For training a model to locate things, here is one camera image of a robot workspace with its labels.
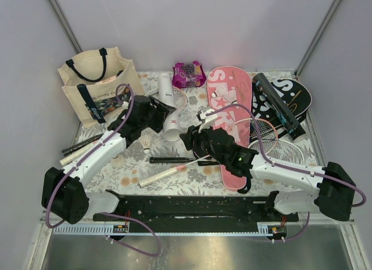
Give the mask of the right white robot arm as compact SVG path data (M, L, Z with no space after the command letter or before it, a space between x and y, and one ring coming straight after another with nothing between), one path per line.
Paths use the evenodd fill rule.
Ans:
M188 151L211 156L232 175L244 177L248 186L253 179L267 179L296 188L290 193L270 193L264 213L271 221L296 212L320 212L341 222L350 219L355 184L335 162L305 166L270 158L238 145L222 128L190 126L180 139Z

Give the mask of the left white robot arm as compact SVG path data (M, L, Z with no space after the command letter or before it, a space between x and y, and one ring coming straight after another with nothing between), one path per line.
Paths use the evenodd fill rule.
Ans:
M117 195L107 191L88 193L86 187L109 161L138 140L143 130L162 131L163 123L175 111L175 107L152 96L133 96L92 148L62 169L47 170L41 197L45 219L55 214L62 221L75 224L87 215L100 213L114 221L124 218L126 206Z

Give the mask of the white feather shuttlecock black band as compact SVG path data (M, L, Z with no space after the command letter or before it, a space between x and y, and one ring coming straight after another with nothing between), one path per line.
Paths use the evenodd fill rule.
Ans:
M151 139L152 138L149 135L141 136L138 139L139 143L142 145L145 154L150 154L151 152Z

